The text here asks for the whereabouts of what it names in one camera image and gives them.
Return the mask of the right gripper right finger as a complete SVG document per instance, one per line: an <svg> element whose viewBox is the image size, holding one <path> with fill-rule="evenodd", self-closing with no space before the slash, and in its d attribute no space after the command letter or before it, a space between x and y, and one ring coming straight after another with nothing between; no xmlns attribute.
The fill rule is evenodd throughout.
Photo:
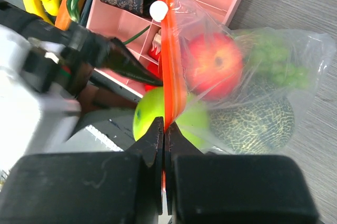
<svg viewBox="0 0 337 224"><path fill-rule="evenodd" d="M282 155L200 152L176 124L165 132L167 209L174 223L318 223L298 164Z"/></svg>

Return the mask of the red pepper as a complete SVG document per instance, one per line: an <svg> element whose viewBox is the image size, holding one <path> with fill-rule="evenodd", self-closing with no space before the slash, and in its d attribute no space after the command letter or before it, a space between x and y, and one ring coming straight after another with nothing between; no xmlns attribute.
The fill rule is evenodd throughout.
<svg viewBox="0 0 337 224"><path fill-rule="evenodd" d="M190 91L216 101L228 96L240 83L243 56L232 38L208 33L193 38L182 54L185 79Z"/></svg>

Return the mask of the clear zip top bag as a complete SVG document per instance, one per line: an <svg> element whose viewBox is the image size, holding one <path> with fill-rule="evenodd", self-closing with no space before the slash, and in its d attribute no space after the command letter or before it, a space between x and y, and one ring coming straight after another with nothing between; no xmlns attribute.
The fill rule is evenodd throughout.
<svg viewBox="0 0 337 224"><path fill-rule="evenodd" d="M326 33L228 29L195 0L157 0L164 129L201 150L270 154L293 137L336 55Z"/></svg>

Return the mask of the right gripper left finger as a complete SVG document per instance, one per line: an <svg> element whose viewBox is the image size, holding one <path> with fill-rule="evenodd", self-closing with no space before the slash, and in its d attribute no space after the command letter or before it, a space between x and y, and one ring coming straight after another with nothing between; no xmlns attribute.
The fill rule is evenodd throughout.
<svg viewBox="0 0 337 224"><path fill-rule="evenodd" d="M24 156L1 191L1 223L158 223L164 120L122 152Z"/></svg>

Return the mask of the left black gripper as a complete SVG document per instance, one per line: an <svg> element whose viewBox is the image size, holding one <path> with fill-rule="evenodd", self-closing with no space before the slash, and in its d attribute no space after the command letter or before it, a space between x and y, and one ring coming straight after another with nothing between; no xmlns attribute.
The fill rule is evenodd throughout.
<svg viewBox="0 0 337 224"><path fill-rule="evenodd" d="M116 37L109 41L78 23L61 30L41 17L1 0L1 25L15 31L39 49L52 53L67 72L65 89L77 96L94 68L107 68L128 79L160 87L163 81L147 70Z"/></svg>

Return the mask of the green apple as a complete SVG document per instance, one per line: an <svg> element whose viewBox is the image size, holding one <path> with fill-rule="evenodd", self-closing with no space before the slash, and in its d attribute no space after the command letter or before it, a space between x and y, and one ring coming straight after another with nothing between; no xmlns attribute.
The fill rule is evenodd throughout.
<svg viewBox="0 0 337 224"><path fill-rule="evenodd" d="M187 97L187 107L176 119L182 135L198 149L205 148L207 143L201 138L210 128L206 105L202 101L194 102L195 95ZM156 87L145 93L138 102L133 118L133 136L137 141L149 129L156 117L165 117L164 88Z"/></svg>

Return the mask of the green grape bunch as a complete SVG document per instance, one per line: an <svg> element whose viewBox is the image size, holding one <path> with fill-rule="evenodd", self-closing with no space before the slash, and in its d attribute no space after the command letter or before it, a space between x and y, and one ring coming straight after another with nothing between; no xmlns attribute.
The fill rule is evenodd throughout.
<svg viewBox="0 0 337 224"><path fill-rule="evenodd" d="M273 29L239 29L232 37L243 53L245 70L277 87L307 89L309 69L293 56L286 38Z"/></svg>

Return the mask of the green netted melon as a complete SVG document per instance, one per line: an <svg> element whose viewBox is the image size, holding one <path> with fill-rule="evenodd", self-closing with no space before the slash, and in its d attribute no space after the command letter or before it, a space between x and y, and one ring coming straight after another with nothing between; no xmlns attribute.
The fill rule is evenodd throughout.
<svg viewBox="0 0 337 224"><path fill-rule="evenodd" d="M271 82L257 80L243 103L209 111L210 129L237 154L267 154L284 147L295 130L295 115L285 95Z"/></svg>

